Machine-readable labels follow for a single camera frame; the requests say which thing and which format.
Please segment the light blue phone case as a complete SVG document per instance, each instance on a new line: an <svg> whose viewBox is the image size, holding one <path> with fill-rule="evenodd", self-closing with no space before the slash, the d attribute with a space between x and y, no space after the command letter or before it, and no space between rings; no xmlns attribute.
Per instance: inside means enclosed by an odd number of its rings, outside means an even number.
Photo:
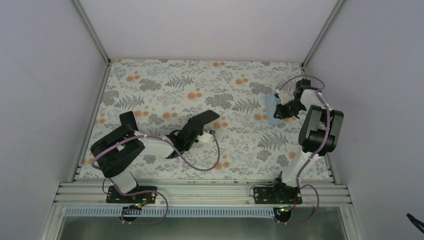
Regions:
<svg viewBox="0 0 424 240"><path fill-rule="evenodd" d="M264 102L265 102L265 109L266 109L268 124L271 126L281 124L283 120L274 117L274 113L276 112L277 104L278 104L275 94L274 93L267 94L264 97Z"/></svg>

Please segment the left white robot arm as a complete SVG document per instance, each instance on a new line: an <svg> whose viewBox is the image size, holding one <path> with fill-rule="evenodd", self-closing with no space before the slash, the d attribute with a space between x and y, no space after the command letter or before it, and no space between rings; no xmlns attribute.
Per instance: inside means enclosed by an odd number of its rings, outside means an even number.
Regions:
<svg viewBox="0 0 424 240"><path fill-rule="evenodd" d="M173 159L182 157L194 143L213 141L214 135L204 131L200 120L190 119L182 129L165 136L147 135L123 123L90 147L92 167L110 179L119 196L131 203L139 197L140 190L129 166L139 155Z"/></svg>

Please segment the phone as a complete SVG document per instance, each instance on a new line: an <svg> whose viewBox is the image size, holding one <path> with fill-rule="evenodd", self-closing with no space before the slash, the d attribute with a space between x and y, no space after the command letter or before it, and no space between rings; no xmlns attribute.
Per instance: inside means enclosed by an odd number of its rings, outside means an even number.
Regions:
<svg viewBox="0 0 424 240"><path fill-rule="evenodd" d="M121 125L129 125L133 130L139 131L139 126L133 111L127 111L119 115Z"/></svg>
<svg viewBox="0 0 424 240"><path fill-rule="evenodd" d="M193 117L194 120L199 121L201 125L207 125L220 117L219 114L213 110L204 111Z"/></svg>

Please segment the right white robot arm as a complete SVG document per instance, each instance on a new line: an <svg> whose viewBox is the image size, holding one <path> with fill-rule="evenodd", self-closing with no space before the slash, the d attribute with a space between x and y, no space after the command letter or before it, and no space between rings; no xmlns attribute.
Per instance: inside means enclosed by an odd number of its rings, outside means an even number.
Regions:
<svg viewBox="0 0 424 240"><path fill-rule="evenodd" d="M274 94L279 101L273 114L275 119L285 120L306 112L298 135L298 151L287 169L272 183L270 195L278 204L301 203L302 178L317 160L333 152L338 143L344 113L330 107L322 90L322 87L313 87L309 79L302 78L296 82L292 96L282 88Z"/></svg>

